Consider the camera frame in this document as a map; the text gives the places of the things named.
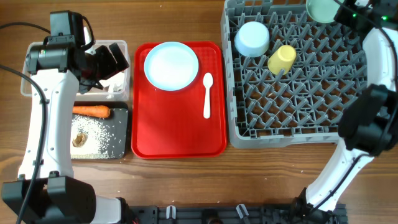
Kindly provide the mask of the light blue bowl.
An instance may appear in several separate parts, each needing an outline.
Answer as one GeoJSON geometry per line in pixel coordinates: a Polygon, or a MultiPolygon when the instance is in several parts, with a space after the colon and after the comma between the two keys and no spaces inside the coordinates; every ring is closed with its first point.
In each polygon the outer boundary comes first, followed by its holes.
{"type": "Polygon", "coordinates": [[[260,57],[269,48],[270,33],[268,28],[256,21],[241,26],[234,38],[236,50],[245,57],[260,57]]]}
{"type": "Polygon", "coordinates": [[[314,21],[327,24],[335,21],[340,3],[344,0],[306,0],[306,10],[314,21]]]}

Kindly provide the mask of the white tissue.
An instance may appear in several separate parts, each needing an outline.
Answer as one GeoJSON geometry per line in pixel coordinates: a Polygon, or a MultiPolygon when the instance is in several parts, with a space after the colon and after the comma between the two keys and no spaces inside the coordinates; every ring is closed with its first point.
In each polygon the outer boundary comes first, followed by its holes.
{"type": "Polygon", "coordinates": [[[108,93],[121,91],[124,87],[124,73],[119,72],[107,80],[99,81],[108,93]]]}

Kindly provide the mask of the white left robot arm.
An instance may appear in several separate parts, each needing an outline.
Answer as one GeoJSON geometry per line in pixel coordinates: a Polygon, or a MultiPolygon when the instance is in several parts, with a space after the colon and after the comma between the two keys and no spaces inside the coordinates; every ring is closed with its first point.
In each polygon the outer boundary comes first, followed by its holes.
{"type": "Polygon", "coordinates": [[[128,67],[117,43],[91,50],[62,35],[30,48],[22,74],[32,85],[27,148],[17,180],[1,192],[18,223],[134,223],[123,198],[98,196],[74,177],[70,154],[76,95],[128,67]]]}

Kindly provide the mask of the yellow plastic cup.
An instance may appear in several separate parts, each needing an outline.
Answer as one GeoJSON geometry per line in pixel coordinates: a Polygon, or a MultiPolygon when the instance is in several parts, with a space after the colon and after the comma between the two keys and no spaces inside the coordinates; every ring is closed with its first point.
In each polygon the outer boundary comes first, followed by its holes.
{"type": "Polygon", "coordinates": [[[295,62],[297,53],[290,45],[282,45],[268,60],[268,69],[274,75],[278,75],[281,70],[286,75],[295,62]]]}

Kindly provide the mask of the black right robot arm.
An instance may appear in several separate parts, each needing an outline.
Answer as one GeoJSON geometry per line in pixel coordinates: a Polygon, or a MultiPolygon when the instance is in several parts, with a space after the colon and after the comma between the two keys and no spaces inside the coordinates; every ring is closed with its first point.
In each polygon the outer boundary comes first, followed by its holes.
{"type": "Polygon", "coordinates": [[[317,22],[362,35],[367,86],[344,110],[336,150],[317,179],[294,198],[289,221],[326,223],[358,172],[397,144],[397,1],[307,1],[317,22]]]}

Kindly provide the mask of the orange carrot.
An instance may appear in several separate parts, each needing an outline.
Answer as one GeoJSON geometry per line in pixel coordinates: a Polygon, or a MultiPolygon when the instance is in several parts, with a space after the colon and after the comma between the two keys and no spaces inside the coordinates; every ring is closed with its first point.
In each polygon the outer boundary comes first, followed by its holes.
{"type": "Polygon", "coordinates": [[[111,110],[107,106],[74,106],[73,114],[80,114],[85,116],[93,116],[96,118],[108,118],[110,117],[111,110]]]}

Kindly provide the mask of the brown food scrap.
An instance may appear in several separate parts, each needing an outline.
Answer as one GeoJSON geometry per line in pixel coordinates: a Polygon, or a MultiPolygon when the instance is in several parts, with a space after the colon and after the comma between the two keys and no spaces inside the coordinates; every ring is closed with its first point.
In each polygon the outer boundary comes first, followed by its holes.
{"type": "Polygon", "coordinates": [[[85,133],[78,133],[76,137],[72,140],[73,147],[82,147],[87,140],[87,135],[85,133]]]}

